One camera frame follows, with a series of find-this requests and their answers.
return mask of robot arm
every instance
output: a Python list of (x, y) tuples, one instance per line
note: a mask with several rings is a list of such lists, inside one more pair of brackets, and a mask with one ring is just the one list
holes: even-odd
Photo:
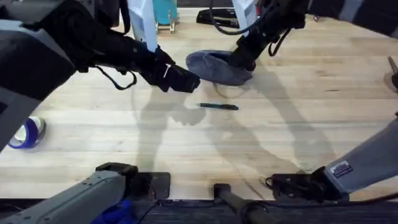
[[(347, 21), (398, 38), (395, 0), (260, 0), (258, 6), (261, 16), (256, 22), (251, 19), (254, 6), (248, 2), (251, 1), (233, 0), (240, 28), (251, 28), (238, 39), (238, 47), (228, 63), (249, 71), (255, 69), (255, 61), (266, 47), (268, 54), (273, 57), (291, 29), (304, 28), (306, 14)], [(272, 50), (272, 44), (276, 44), (275, 50)]]
[(187, 93), (200, 80), (158, 46), (96, 22), (89, 5), (72, 0), (0, 1), (0, 150), (56, 88), (76, 71), (105, 65), (138, 72), (166, 92)]
[(73, 187), (0, 221), (7, 223), (87, 224), (130, 193), (135, 166), (107, 163)]
[[(228, 59), (233, 67), (254, 70), (255, 60), (267, 46), (269, 55), (274, 56), (289, 30), (304, 27), (307, 13), (348, 21), (398, 37), (395, 0), (377, 3), (366, 0), (264, 0), (259, 1), (259, 7), (261, 17), (248, 34), (239, 38), (237, 49)], [(271, 49), (272, 44), (276, 44), (276, 51)], [(350, 193), (398, 175), (397, 133), (398, 119), (395, 119), (380, 133), (326, 167), (312, 174), (274, 174), (267, 185), (277, 200), (293, 197), (323, 202), (347, 198)]]

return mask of tape roll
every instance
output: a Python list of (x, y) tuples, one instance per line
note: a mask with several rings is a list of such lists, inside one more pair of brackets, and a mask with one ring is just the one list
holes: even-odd
[(35, 147), (44, 136), (45, 122), (37, 117), (29, 117), (10, 140), (13, 149), (30, 149)]

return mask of black pen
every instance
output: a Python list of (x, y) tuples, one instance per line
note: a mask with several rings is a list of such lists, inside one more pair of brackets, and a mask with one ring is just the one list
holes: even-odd
[(216, 108), (216, 109), (222, 109), (222, 110), (238, 110), (239, 108), (235, 105), (219, 105), (215, 103), (197, 103), (198, 106), (200, 107), (205, 107), (205, 108)]

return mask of wooden table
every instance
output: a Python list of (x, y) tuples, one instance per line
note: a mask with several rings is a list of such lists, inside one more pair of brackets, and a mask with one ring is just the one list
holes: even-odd
[[(182, 66), (189, 53), (233, 50), (238, 39), (196, 24), (197, 12), (181, 9), (177, 32), (159, 34), (159, 44)], [(276, 57), (261, 55), (247, 85), (218, 87), (228, 99), (206, 81), (193, 94), (162, 93), (139, 77), (118, 91), (95, 69), (77, 73), (35, 111), (48, 124), (41, 144), (1, 153), (0, 197), (51, 197), (104, 162), (123, 162), (170, 172), (170, 198), (212, 198), (212, 185), (226, 182), (244, 198), (271, 199), (260, 177), (327, 165), (394, 118), (397, 95), (383, 83), (388, 55), (398, 60), (398, 41), (309, 16)], [(199, 102), (240, 110), (203, 110)], [(353, 198), (395, 192), (397, 184), (390, 179)]]

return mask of gray cloth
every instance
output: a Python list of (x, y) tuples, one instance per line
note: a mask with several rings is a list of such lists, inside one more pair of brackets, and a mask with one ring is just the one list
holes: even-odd
[(188, 55), (188, 69), (204, 80), (222, 85), (240, 86), (252, 78), (251, 72), (234, 68), (224, 60), (231, 54), (222, 50), (200, 50)]

